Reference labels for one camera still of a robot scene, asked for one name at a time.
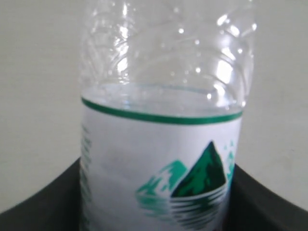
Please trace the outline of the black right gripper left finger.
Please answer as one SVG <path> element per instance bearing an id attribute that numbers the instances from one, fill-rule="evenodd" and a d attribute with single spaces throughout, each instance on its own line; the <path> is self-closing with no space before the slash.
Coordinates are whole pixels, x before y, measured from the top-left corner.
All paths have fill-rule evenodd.
<path id="1" fill-rule="evenodd" d="M 78 231 L 80 160 L 41 191 L 0 214 L 2 231 Z"/>

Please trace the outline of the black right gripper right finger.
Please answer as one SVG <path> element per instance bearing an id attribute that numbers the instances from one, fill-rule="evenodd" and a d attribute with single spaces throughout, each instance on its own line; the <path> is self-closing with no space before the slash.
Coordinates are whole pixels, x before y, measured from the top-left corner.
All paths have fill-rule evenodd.
<path id="1" fill-rule="evenodd" d="M 308 231 L 308 212 L 235 166 L 226 231 Z"/>

